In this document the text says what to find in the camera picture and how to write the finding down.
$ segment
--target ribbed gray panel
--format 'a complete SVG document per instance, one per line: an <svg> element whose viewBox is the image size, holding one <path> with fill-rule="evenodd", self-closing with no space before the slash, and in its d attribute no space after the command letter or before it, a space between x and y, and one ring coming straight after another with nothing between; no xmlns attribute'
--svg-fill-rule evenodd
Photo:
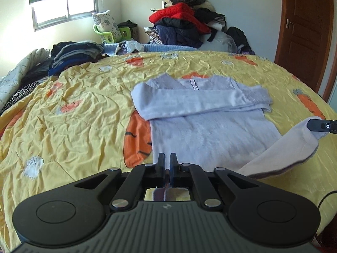
<svg viewBox="0 0 337 253"><path fill-rule="evenodd" d="M275 249L256 245L234 232L224 216L195 202L139 202L116 213L96 236L63 249L29 244L16 253L317 253L311 245Z"/></svg>

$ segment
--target window frame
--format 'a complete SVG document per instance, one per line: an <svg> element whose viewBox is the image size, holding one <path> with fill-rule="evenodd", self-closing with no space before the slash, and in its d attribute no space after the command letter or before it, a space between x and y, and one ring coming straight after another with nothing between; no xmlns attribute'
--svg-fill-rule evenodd
<svg viewBox="0 0 337 253"><path fill-rule="evenodd" d="M44 29L44 28L54 26L56 24L61 24L61 23L66 23L66 22L73 21L73 20L91 17L92 13L98 13L98 11L99 11L98 10L98 0L94 0L94 10L93 11L70 15L69 14L69 3L68 3L68 0L67 0L67 16L55 18L55 19L48 20L48 21L45 21L45 22L42 22L42 23L38 24L37 21L36 21L36 14L35 14L35 10L34 10L34 5L32 5L33 28L34 28L34 31L38 31L38 30L41 30L41 29Z"/></svg>

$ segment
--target black cable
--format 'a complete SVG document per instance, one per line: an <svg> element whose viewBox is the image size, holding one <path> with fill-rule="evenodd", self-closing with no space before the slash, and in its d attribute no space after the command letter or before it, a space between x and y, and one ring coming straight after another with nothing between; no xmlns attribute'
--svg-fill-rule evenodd
<svg viewBox="0 0 337 253"><path fill-rule="evenodd" d="M324 201L327 197L329 197L329 196L332 195L332 194L336 194L336 193L337 193L337 190L333 190L333 191L329 192L328 194L326 194L326 195L323 197L323 199L320 201L320 203L318 204L318 207L317 207L318 210L320 209L320 207L321 207L323 201ZM317 233L315 234L315 238L316 238L316 241L319 243L319 245L320 245L322 248L326 248L326 246L323 245L323 243L318 239Z"/></svg>

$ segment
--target yellow bedsheet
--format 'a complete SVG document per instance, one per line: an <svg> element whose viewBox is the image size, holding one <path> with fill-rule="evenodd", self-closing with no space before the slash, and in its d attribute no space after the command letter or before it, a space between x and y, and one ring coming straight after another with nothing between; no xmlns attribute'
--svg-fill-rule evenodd
<svg viewBox="0 0 337 253"><path fill-rule="evenodd" d="M134 111L130 91L163 72L174 78L197 72L230 76L248 86L261 84L274 101L272 112L265 116L282 135L313 114L337 119L310 88L258 56L211 51L141 53L72 67L57 81L50 79L38 86L0 117L0 131L6 128L0 140L0 242L6 252L20 243L11 218L27 197L110 167L130 170L123 158L126 129ZM15 115L17 122L10 123ZM44 164L37 177L30 178L23 171L36 157ZM336 159L337 135L328 134L309 161L264 182L317 205L324 195L337 190ZM142 161L151 162L152 155L143 155ZM321 207L319 232L336 211L337 197L332 195Z"/></svg>

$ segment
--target wooden door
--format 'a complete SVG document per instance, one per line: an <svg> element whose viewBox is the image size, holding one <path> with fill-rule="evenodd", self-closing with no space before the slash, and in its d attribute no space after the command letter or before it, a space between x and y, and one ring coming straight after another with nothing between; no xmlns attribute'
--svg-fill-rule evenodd
<svg viewBox="0 0 337 253"><path fill-rule="evenodd" d="M275 63L318 92L328 60L333 0L283 0Z"/></svg>

